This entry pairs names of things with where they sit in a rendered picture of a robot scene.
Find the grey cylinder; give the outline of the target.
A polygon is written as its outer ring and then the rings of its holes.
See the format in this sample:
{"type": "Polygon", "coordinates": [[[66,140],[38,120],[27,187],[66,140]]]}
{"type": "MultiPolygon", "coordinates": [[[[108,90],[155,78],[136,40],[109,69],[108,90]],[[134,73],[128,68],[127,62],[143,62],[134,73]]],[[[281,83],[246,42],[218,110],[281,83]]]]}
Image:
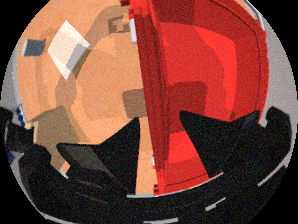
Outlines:
{"type": "MultiPolygon", "coordinates": [[[[41,41],[35,40],[35,39],[25,39],[24,41],[24,47],[23,47],[23,52],[21,52],[21,55],[25,57],[35,57],[35,56],[41,56],[41,52],[43,52],[44,47],[44,40],[41,41]]],[[[23,57],[21,56],[21,57],[23,57]]]]}

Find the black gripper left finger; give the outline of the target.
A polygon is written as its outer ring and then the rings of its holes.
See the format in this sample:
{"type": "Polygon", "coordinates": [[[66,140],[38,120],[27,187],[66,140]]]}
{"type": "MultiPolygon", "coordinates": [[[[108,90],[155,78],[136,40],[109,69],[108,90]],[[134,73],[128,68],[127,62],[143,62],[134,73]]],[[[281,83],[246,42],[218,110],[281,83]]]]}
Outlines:
{"type": "Polygon", "coordinates": [[[137,163],[140,155],[140,120],[138,117],[101,144],[57,143],[57,151],[71,165],[104,172],[126,194],[136,194],[137,163]]]}

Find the grey wire bar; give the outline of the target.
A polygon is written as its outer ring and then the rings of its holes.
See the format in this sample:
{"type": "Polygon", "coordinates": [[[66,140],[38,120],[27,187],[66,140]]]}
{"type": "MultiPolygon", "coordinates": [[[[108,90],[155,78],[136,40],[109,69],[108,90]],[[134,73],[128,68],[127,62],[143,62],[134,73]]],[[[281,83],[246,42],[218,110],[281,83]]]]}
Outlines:
{"type": "MultiPolygon", "coordinates": [[[[130,19],[129,20],[130,23],[130,35],[132,35],[132,37],[130,37],[130,39],[132,39],[132,43],[137,43],[137,37],[136,37],[136,30],[134,30],[134,19],[130,19]]],[[[154,156],[152,156],[152,161],[153,161],[153,165],[154,165],[154,156]]]]}

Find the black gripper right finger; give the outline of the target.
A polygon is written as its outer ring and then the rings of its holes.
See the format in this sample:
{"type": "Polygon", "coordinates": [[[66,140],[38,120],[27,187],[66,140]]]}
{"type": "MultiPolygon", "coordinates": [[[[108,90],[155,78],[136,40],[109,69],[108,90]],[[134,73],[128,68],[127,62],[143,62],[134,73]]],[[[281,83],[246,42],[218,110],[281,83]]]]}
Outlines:
{"type": "Polygon", "coordinates": [[[258,123],[259,113],[261,111],[254,111],[233,121],[223,121],[180,111],[180,121],[200,156],[209,179],[220,175],[223,164],[233,153],[242,132],[258,123]]]}

